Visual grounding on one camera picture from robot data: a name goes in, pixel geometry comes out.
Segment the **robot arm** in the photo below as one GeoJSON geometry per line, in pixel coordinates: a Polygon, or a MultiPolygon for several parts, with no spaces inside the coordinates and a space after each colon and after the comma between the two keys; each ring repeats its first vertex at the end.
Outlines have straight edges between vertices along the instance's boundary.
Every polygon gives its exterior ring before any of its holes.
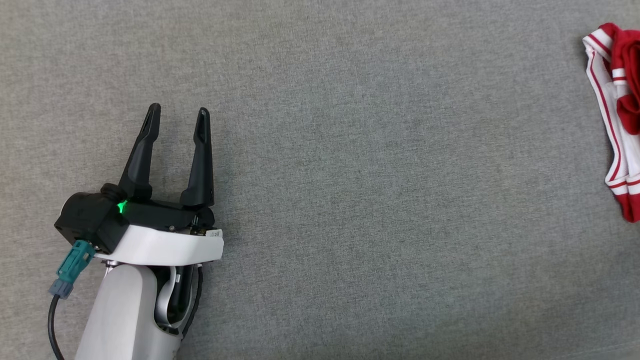
{"type": "Polygon", "coordinates": [[[171,360],[193,321],[202,285],[202,263],[220,259],[222,231],[213,227],[211,121],[200,108],[191,175],[180,203],[152,200],[149,171],[158,136],[160,105],[152,104],[118,185],[100,193],[77,193],[55,223],[73,245],[49,289],[49,339],[63,359],[54,333],[58,299],[92,257],[107,272],[80,341],[76,359],[171,360]],[[198,273],[195,301],[192,279],[198,273]]]}

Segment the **red and white garment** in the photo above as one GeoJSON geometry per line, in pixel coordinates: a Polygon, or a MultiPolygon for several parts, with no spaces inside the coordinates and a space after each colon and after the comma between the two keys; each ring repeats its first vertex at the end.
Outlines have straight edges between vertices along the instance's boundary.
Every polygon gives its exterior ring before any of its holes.
{"type": "Polygon", "coordinates": [[[582,39],[614,157],[605,183],[629,222],[640,220],[640,31],[607,23],[582,39]]]}

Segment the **teal connector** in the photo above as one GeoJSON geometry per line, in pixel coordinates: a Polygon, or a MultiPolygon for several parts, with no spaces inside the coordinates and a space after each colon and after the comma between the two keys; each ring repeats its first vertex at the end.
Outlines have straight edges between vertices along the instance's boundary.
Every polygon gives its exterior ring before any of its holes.
{"type": "Polygon", "coordinates": [[[59,295],[66,299],[74,289],[74,282],[78,275],[89,265],[95,255],[95,250],[90,243],[84,240],[76,240],[67,257],[62,262],[56,274],[58,279],[49,288],[51,295],[59,295]]]}

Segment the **green light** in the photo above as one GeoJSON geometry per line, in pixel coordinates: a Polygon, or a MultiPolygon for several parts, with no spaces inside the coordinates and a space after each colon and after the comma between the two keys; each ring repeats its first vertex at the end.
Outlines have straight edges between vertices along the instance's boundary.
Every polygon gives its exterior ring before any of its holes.
{"type": "Polygon", "coordinates": [[[121,203],[119,203],[119,204],[118,204],[118,207],[120,208],[120,213],[121,213],[121,214],[122,214],[122,211],[124,210],[124,204],[126,204],[126,203],[127,203],[127,201],[126,201],[126,200],[124,200],[123,202],[121,202],[121,203]]]}

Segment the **black cable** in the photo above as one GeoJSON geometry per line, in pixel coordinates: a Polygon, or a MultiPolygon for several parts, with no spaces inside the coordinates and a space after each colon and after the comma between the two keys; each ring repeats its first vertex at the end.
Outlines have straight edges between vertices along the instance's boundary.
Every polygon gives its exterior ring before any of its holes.
{"type": "Polygon", "coordinates": [[[47,317],[47,328],[49,330],[49,343],[51,343],[53,354],[56,356],[57,360],[65,360],[65,358],[62,356],[62,353],[60,352],[58,342],[56,341],[56,331],[53,329],[53,318],[56,315],[56,306],[58,306],[59,299],[60,295],[53,295],[53,299],[51,299],[51,305],[49,306],[49,316],[47,317]]]}
{"type": "Polygon", "coordinates": [[[196,315],[196,311],[198,310],[198,305],[200,303],[200,296],[202,295],[202,265],[198,264],[198,290],[196,291],[196,299],[193,302],[193,309],[191,309],[191,314],[187,319],[187,324],[184,326],[184,330],[182,330],[182,339],[187,336],[187,332],[189,331],[189,327],[191,327],[191,323],[193,322],[193,317],[196,315]]]}

